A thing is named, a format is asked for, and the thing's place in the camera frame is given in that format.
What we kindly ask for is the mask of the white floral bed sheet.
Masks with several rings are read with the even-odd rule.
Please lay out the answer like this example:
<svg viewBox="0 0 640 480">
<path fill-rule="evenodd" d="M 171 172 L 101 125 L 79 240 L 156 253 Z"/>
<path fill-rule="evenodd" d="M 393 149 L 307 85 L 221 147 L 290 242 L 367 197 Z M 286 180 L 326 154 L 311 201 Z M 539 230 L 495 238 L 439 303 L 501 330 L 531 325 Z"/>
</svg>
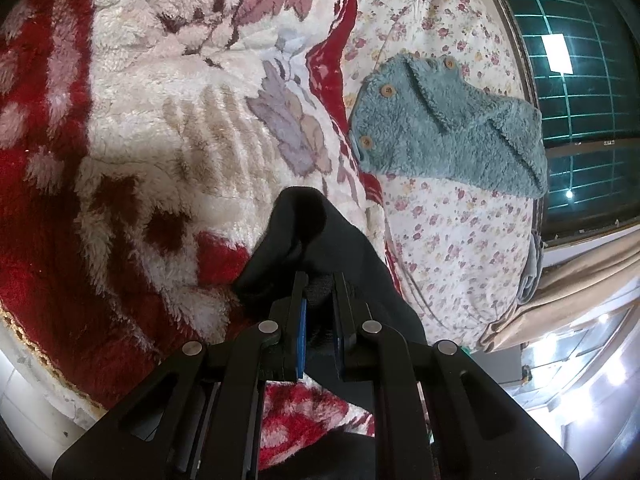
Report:
<svg viewBox="0 0 640 480">
<path fill-rule="evenodd" d="M 463 78 L 490 93 L 523 94 L 508 37 L 490 0 L 357 0 L 343 54 L 344 98 L 398 53 L 450 54 Z M 430 341 L 475 351 L 516 306 L 534 203 L 438 179 L 382 176 L 382 211 L 401 295 Z"/>
</svg>

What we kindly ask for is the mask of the black pants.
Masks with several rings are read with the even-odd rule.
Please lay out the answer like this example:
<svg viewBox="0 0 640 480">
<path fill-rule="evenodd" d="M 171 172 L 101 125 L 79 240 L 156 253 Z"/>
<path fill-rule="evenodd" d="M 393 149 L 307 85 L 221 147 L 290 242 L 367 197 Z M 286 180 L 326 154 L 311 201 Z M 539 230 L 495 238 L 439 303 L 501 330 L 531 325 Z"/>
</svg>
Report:
<svg viewBox="0 0 640 480">
<path fill-rule="evenodd" d="M 365 301 L 372 318 L 398 330 L 405 340 L 424 344 L 420 318 L 398 294 L 390 271 L 371 243 L 314 188 L 280 193 L 262 241 L 231 290 L 254 323 L 271 305 L 291 295 L 295 274 L 308 276 L 306 374 L 350 404 L 374 409 L 365 382 L 341 382 L 334 359 L 333 275 L 343 274 Z"/>
</svg>

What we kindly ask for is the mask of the beige curtain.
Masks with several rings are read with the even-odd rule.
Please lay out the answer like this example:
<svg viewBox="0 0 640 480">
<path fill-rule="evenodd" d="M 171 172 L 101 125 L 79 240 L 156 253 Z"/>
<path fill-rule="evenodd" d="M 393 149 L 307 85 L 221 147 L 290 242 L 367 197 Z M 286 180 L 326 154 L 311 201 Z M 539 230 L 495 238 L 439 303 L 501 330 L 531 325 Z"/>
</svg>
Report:
<svg viewBox="0 0 640 480">
<path fill-rule="evenodd" d="M 536 340 L 572 324 L 639 276 L 639 233 L 591 249 L 544 272 L 536 294 L 490 324 L 486 352 Z"/>
</svg>

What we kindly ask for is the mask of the teal fleece garment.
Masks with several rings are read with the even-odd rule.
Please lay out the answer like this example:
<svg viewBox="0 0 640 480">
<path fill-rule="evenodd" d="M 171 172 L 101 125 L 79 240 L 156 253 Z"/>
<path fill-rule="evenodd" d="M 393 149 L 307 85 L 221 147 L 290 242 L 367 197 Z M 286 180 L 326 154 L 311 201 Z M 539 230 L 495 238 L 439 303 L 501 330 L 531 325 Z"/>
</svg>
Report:
<svg viewBox="0 0 640 480">
<path fill-rule="evenodd" d="M 466 82 L 451 56 L 398 54 L 358 93 L 349 139 L 367 174 L 448 179 L 539 200 L 548 192 L 541 114 Z"/>
</svg>

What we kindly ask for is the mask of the green grilled window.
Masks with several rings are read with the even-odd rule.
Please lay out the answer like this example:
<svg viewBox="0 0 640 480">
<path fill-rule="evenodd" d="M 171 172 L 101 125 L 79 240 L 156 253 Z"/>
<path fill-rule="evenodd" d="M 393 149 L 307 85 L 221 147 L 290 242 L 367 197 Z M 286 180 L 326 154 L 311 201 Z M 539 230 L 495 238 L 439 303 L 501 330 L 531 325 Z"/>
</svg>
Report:
<svg viewBox="0 0 640 480">
<path fill-rule="evenodd" d="M 639 47 L 612 0 L 506 0 L 549 165 L 549 243 L 639 218 Z"/>
</svg>

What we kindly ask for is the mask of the red white floral blanket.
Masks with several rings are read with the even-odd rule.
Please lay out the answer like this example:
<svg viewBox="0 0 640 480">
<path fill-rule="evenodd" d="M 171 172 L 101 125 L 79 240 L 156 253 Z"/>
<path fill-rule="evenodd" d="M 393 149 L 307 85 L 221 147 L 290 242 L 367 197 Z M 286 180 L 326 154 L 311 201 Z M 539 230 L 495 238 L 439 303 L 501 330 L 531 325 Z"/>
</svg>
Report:
<svg viewBox="0 0 640 480">
<path fill-rule="evenodd" d="M 1 25 L 1 415 L 44 472 L 189 339 L 284 188 L 384 252 L 346 118 L 364 0 L 17 0 Z"/>
</svg>

